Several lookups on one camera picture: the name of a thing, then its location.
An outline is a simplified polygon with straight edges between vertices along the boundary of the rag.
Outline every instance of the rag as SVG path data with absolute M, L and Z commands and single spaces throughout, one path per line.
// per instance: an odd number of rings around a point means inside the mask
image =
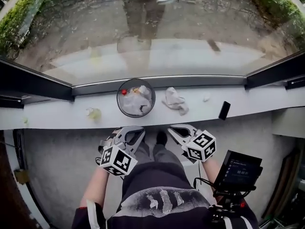
M 178 96 L 177 91 L 173 87 L 169 87 L 165 91 L 165 98 L 162 99 L 164 103 L 170 109 L 176 109 L 180 115 L 185 115 L 189 112 L 185 99 Z

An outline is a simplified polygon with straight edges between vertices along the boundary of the small screen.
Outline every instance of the small screen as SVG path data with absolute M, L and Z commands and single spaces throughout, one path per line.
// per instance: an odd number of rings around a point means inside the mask
M 223 178 L 225 183 L 253 184 L 257 178 L 257 165 L 231 159 Z

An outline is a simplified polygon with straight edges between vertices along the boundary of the person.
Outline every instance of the person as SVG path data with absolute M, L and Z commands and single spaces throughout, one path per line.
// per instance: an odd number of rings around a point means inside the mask
M 76 209 L 73 229 L 190 229 L 220 228 L 211 222 L 210 204 L 194 189 L 178 157 L 165 148 L 167 135 L 160 131 L 152 153 L 142 142 L 135 152 L 137 165 L 122 186 L 122 201 L 117 213 L 106 221 L 102 212 L 109 173 L 98 167 Z M 211 157 L 203 168 L 214 182 L 219 166 Z M 257 229 L 254 213 L 245 205 L 242 216 L 250 223 L 235 223 L 238 229 Z

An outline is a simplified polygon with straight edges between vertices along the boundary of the shoe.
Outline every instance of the shoe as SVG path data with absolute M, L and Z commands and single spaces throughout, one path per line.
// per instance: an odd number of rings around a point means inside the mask
M 157 135 L 157 144 L 166 145 L 167 143 L 167 135 L 164 131 L 159 131 Z

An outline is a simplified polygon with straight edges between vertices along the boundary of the dirt ground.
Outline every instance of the dirt ground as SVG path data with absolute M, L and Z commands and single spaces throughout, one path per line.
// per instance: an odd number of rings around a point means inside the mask
M 16 59 L 39 72 L 54 68 L 50 61 L 88 47 L 118 43 L 136 36 L 152 39 L 197 39 L 225 42 L 260 50 L 271 60 L 294 52 L 281 30 L 268 26 L 251 0 L 71 0 L 53 14 L 44 14 L 44 33 L 31 32 L 32 43 Z

